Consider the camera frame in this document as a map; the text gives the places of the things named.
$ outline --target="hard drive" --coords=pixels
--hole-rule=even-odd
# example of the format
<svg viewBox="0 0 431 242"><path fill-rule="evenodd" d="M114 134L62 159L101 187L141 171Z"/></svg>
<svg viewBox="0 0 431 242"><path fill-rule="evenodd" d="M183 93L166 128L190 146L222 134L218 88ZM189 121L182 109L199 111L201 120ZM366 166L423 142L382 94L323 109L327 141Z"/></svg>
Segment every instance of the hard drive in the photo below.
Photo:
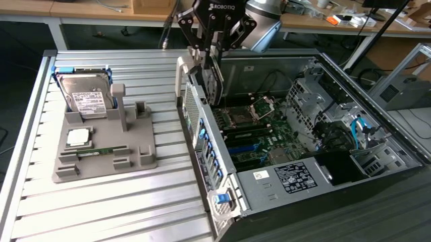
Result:
<svg viewBox="0 0 431 242"><path fill-rule="evenodd" d="M117 106L110 76L106 69L74 70L67 73L61 69L55 73L69 111L81 112L86 119L107 116L107 110Z"/></svg>

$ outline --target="gray 3d printed stand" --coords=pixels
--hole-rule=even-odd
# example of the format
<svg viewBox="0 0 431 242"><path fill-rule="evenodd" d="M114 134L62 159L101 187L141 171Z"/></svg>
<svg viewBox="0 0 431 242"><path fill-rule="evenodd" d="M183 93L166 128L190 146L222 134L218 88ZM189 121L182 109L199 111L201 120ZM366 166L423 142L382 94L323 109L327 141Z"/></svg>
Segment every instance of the gray 3d printed stand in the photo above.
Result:
<svg viewBox="0 0 431 242"><path fill-rule="evenodd" d="M53 174L55 183L158 166L151 109L146 102L125 107L125 84L113 84L111 94L118 100L118 109L107 110L106 118L82 119L79 112L65 113ZM85 131L82 143L70 144L71 131Z"/></svg>

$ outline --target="motherboard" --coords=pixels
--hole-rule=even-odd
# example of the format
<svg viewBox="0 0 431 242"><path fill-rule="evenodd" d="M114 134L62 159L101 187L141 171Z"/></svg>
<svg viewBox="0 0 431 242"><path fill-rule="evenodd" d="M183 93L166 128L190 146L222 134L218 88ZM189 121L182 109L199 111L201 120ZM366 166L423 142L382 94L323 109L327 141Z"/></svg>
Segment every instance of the motherboard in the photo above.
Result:
<svg viewBox="0 0 431 242"><path fill-rule="evenodd" d="M267 96L251 105L213 110L238 172L301 159L309 152L290 127L282 104Z"/></svg>

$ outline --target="warning label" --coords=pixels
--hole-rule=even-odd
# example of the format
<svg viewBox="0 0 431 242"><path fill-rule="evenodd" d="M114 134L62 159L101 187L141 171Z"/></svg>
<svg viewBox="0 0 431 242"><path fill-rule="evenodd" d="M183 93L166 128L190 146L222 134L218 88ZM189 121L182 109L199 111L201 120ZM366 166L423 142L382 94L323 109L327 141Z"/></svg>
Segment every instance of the warning label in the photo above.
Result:
<svg viewBox="0 0 431 242"><path fill-rule="evenodd" d="M82 114L106 113L106 103L102 92L77 92L73 93L79 112Z"/></svg>
<svg viewBox="0 0 431 242"><path fill-rule="evenodd" d="M275 173L290 194L318 186L303 162L275 168Z"/></svg>

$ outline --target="gray floor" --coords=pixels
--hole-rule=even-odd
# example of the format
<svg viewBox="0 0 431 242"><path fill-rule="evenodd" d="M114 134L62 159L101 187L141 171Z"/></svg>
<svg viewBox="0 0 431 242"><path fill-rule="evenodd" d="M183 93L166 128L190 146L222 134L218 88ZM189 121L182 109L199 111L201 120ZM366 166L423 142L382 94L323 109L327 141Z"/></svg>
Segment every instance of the gray floor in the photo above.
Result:
<svg viewBox="0 0 431 242"><path fill-rule="evenodd" d="M130 27L131 36L123 36L121 26L65 25L66 37L71 49L155 49L158 48L162 28ZM33 85L37 78L42 54L46 49L55 49L55 43L46 24L0 22L0 127L10 135L0 151L15 145L26 113ZM341 46L343 36L295 34L289 40L279 33L271 48L317 48L326 52L337 62L343 62L351 55L351 50ZM181 29L173 29L170 48L186 48L187 40ZM355 36L345 39L345 44L354 42ZM373 63L366 59L361 64L369 67ZM0 171L6 172L12 151L0 155Z"/></svg>

